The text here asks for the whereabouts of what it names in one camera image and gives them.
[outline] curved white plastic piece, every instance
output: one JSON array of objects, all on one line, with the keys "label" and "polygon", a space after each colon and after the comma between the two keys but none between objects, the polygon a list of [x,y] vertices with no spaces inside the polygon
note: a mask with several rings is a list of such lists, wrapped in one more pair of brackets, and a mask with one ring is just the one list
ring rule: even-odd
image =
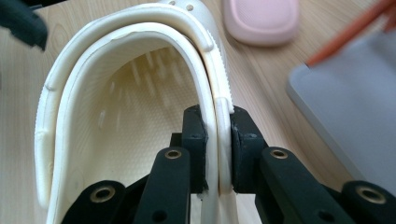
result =
[{"label": "curved white plastic piece", "polygon": [[235,39],[254,46],[280,45],[298,31],[298,0],[224,0],[224,23]]},{"label": "curved white plastic piece", "polygon": [[[158,97],[156,92],[161,85],[155,82],[162,80],[162,75],[166,74],[166,71],[175,72],[173,82],[179,87],[185,85],[185,78],[181,76],[191,73],[198,102],[184,99],[184,102],[188,102],[185,107],[200,104],[209,134],[206,152],[206,180],[209,191],[204,193],[201,223],[219,222],[219,206],[225,213],[234,212],[228,209],[227,205],[221,208],[217,191],[218,184],[222,193],[230,193],[232,189],[229,115],[233,113],[233,103],[224,67],[225,54],[220,52],[219,48],[222,48],[222,45],[219,34],[213,26],[214,22],[207,8],[199,1],[189,1],[188,6],[193,6],[193,9],[188,11],[189,8],[166,4],[145,4],[103,17],[82,28],[59,55],[41,93],[35,125],[38,199],[40,204],[49,208],[47,223],[59,223],[71,202],[90,184],[106,178],[129,185],[139,175],[143,175],[144,171],[150,169],[152,161],[146,161],[147,167],[135,167],[142,172],[134,170],[133,174],[125,173],[125,167],[117,165],[123,164],[117,161],[122,157],[139,155],[134,149],[125,151],[125,148],[130,148],[132,143],[135,144],[134,139],[140,139],[134,138],[134,134],[137,133],[124,136],[125,132],[120,132],[121,127],[124,127],[122,123],[127,123],[123,117],[124,113],[130,108],[117,111],[112,108],[119,106],[117,104],[142,107],[142,110],[145,108],[142,103],[137,104],[138,101],[134,100],[139,99],[134,95],[139,92],[137,89],[127,90],[126,86],[124,89],[117,89],[114,84],[117,82],[114,78],[121,76],[120,71],[125,69],[126,63],[134,74],[136,87],[147,86],[145,92],[138,94],[145,94],[140,97]],[[208,26],[203,26],[191,15],[192,12],[201,15],[200,20],[206,18],[204,24]],[[164,51],[174,55],[170,57],[175,59],[174,63],[165,62],[164,58],[167,57],[162,58]],[[148,68],[141,68],[142,60]],[[178,66],[187,66],[190,72],[177,72]],[[154,68],[157,69],[155,72],[158,73],[158,80],[153,80],[153,75],[149,74],[149,70]],[[116,97],[113,99],[108,95],[113,95],[114,90],[119,92],[117,97],[111,96]],[[163,94],[163,91],[169,90],[162,90],[163,98],[159,101],[162,102],[162,107],[166,107],[171,105],[174,99],[166,98],[167,94]],[[117,102],[119,99],[124,101],[123,104]],[[182,113],[182,109],[178,108],[173,112]],[[179,127],[170,128],[171,123],[181,122],[181,118],[178,119],[180,120],[171,120],[164,125],[163,131],[168,134],[174,132],[174,129]],[[139,123],[141,120],[136,119],[134,122]],[[134,126],[134,122],[129,123],[129,126]],[[153,123],[141,124],[142,127],[145,125],[151,131],[161,126],[153,126]],[[103,132],[113,136],[113,139],[106,140],[107,135]],[[113,134],[116,132],[120,132],[119,137]],[[169,137],[170,135],[165,136],[166,144]],[[115,147],[121,147],[123,150],[111,150],[111,144],[116,144]],[[144,158],[139,160],[153,160],[158,149],[160,148],[154,148],[150,151],[151,154],[145,154]]]}]

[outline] black clamp jaw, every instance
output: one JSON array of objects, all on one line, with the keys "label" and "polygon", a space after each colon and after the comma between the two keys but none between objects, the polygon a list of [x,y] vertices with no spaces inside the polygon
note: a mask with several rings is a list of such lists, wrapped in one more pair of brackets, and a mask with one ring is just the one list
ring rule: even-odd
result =
[{"label": "black clamp jaw", "polygon": [[[309,173],[293,153],[268,147],[248,112],[235,107],[233,190],[256,194],[262,223],[396,223],[396,198],[365,181],[341,192]],[[190,223],[190,196],[207,190],[207,134],[199,106],[185,110],[182,133],[173,133],[149,175],[125,188],[115,181],[87,187],[63,223]]]}]

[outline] orange pencil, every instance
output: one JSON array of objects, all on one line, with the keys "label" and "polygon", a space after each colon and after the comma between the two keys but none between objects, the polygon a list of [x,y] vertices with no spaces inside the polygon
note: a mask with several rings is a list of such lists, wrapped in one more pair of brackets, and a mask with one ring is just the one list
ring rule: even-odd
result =
[{"label": "orange pencil", "polygon": [[387,12],[388,22],[384,27],[384,31],[388,32],[394,28],[396,28],[396,4],[393,5]]},{"label": "orange pencil", "polygon": [[[330,41],[330,43],[328,43],[320,52],[308,59],[306,61],[306,65],[314,66],[315,64],[320,63],[324,59],[332,56],[349,40],[353,39],[362,30],[364,30],[366,26],[368,26],[372,21],[378,18],[382,13],[384,13],[393,5],[396,5],[396,0],[380,0],[377,4],[368,9],[351,24],[349,24],[348,27],[344,31],[342,31],[339,36]],[[395,26],[394,22],[391,21],[392,16],[394,19],[394,15],[389,15],[389,25],[386,26],[386,30],[392,29],[392,27]]]}]

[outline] black object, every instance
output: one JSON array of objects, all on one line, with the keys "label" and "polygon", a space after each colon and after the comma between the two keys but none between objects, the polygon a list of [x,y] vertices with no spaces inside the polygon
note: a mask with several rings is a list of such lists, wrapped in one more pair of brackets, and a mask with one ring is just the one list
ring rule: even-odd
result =
[{"label": "black object", "polygon": [[8,28],[23,43],[45,50],[47,26],[20,0],[0,0],[0,26]]},{"label": "black object", "polygon": [[22,0],[29,8],[48,7],[50,5],[58,4],[66,0]]},{"label": "black object", "polygon": [[[198,111],[185,111],[183,133],[172,134],[148,177],[128,188],[113,181],[88,187],[63,223],[189,223],[191,189],[207,190],[207,134]],[[234,191],[256,194],[263,223],[396,223],[396,198],[385,189],[365,181],[347,182],[342,192],[322,186],[293,153],[268,147],[246,110],[235,107],[231,122]],[[112,197],[98,204],[92,195]]]}]

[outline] white plastic part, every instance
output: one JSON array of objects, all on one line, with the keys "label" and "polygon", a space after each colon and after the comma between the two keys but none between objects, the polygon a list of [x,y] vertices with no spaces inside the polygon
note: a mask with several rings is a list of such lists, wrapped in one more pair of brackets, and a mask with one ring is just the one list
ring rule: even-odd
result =
[{"label": "white plastic part", "polygon": [[223,8],[228,32],[245,44],[280,45],[298,31],[298,0],[224,0]]},{"label": "white plastic part", "polygon": [[233,103],[225,54],[207,8],[199,1],[188,6],[193,10],[145,4],[103,17],[82,28],[59,55],[35,125],[38,199],[49,208],[47,223],[59,223],[90,184],[114,179],[130,185],[149,172],[157,150],[181,128],[183,110],[198,103],[209,134],[201,223],[235,216],[234,206],[219,203],[218,192],[219,185],[222,193],[232,189]]}]

